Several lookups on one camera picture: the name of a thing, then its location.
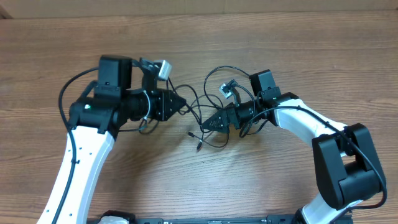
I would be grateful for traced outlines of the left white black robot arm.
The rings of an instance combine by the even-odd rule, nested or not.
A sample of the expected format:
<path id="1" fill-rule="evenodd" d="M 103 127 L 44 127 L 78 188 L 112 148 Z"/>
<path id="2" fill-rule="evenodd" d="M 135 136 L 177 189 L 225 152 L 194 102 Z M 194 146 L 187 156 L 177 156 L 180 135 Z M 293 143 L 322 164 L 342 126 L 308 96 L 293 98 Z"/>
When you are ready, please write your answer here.
<path id="1" fill-rule="evenodd" d="M 65 88 L 58 109 L 67 130 L 60 170 L 39 223 L 86 223 L 93 193 L 106 158 L 128 121 L 138 121 L 140 133 L 152 121 L 167 121 L 185 106 L 172 90 L 158 88 L 172 70 L 166 60 L 134 60 L 103 55 L 98 73 L 69 113 L 63 109 Z"/>

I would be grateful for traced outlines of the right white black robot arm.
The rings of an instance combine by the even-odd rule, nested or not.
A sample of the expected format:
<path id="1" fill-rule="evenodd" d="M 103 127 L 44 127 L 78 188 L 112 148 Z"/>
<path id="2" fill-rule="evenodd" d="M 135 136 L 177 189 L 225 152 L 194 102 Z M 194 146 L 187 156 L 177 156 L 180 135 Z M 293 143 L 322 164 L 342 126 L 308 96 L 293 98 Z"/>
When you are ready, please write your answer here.
<path id="1" fill-rule="evenodd" d="M 348 126 L 309 108 L 297 95 L 281 93 L 270 70 L 249 76 L 251 100 L 241 102 L 235 80 L 220 86 L 234 101 L 217 108 L 203 129 L 229 133 L 234 126 L 241 138 L 260 121 L 286 129 L 312 147 L 318 194 L 295 214 L 268 215 L 263 223 L 352 223 L 353 210 L 379 208 L 386 202 L 386 178 L 369 129 Z"/>

